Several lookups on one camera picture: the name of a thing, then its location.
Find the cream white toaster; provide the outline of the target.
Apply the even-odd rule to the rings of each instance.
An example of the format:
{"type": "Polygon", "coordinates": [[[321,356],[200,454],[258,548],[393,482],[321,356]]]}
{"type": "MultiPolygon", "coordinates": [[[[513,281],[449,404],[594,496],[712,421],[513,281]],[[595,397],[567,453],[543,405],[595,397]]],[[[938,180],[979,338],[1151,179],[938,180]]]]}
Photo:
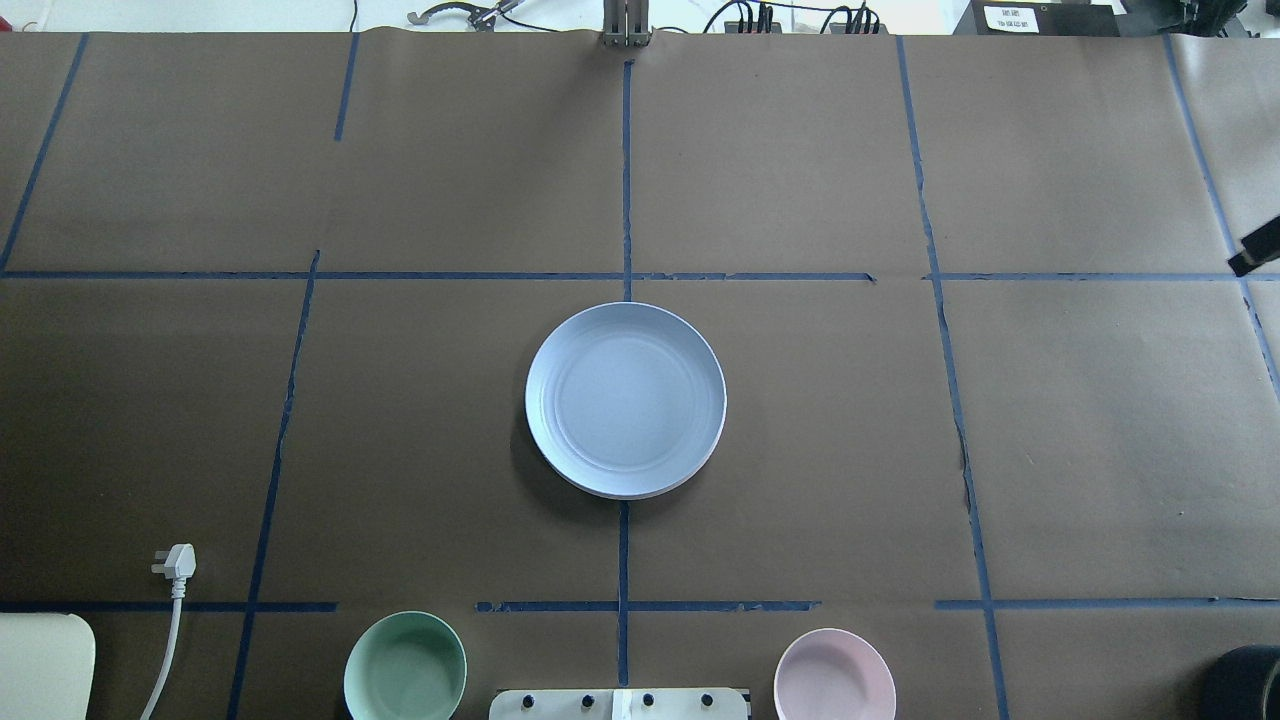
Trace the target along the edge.
{"type": "Polygon", "coordinates": [[[1,717],[86,719],[96,639],[81,616],[1,615],[1,717]]]}

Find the blue plate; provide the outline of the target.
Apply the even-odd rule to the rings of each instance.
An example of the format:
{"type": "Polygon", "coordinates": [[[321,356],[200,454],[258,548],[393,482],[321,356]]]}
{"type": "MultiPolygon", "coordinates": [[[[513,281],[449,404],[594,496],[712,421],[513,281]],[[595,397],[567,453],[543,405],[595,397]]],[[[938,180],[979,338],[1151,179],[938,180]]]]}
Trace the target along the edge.
{"type": "Polygon", "coordinates": [[[652,304],[564,319],[530,363],[524,409],[535,446],[571,486],[653,498],[694,478],[724,432],[728,391],[708,340],[652,304]]]}

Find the dark blue saucepan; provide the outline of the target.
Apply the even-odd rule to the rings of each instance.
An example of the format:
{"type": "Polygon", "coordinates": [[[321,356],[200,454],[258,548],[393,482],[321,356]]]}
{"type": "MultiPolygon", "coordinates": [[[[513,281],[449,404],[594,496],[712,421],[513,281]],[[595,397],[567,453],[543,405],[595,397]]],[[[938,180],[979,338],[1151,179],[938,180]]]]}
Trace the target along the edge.
{"type": "Polygon", "coordinates": [[[1242,646],[1217,659],[1204,674],[1197,717],[1279,719],[1279,646],[1242,646]]]}

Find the black box with label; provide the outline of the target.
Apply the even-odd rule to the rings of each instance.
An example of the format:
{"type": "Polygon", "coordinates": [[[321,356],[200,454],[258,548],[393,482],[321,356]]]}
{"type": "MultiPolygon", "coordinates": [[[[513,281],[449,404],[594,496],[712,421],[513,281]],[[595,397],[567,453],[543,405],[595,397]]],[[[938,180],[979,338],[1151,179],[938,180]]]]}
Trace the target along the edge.
{"type": "Polygon", "coordinates": [[[1114,8],[1089,1],[968,1],[954,36],[1120,37],[1114,8]]]}

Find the green bowl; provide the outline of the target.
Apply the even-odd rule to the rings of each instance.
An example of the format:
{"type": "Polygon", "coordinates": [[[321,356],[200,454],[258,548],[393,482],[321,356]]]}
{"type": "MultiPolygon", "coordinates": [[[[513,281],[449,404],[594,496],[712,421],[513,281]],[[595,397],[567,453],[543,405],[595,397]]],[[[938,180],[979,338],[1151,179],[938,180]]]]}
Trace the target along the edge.
{"type": "Polygon", "coordinates": [[[346,661],[352,719],[451,719],[468,676],[454,628],[424,611],[393,612],[367,628],[346,661]]]}

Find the pink bowl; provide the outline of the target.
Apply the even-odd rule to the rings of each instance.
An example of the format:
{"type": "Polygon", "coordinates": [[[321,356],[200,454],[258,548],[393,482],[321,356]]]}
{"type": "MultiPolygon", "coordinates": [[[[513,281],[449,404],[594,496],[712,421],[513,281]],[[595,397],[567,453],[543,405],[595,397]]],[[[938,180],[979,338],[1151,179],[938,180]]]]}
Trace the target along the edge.
{"type": "Polygon", "coordinates": [[[895,719],[893,675],[861,637],[819,628],[792,641],[774,669],[774,710],[780,719],[895,719]]]}

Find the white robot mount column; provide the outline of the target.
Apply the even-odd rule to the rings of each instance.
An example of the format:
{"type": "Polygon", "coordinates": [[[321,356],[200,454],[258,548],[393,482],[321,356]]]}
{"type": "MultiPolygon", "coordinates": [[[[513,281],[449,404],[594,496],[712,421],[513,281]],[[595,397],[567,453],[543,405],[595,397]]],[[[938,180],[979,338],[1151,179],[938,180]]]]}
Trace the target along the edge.
{"type": "Polygon", "coordinates": [[[728,687],[508,689],[489,719],[751,719],[748,691],[728,687]]]}

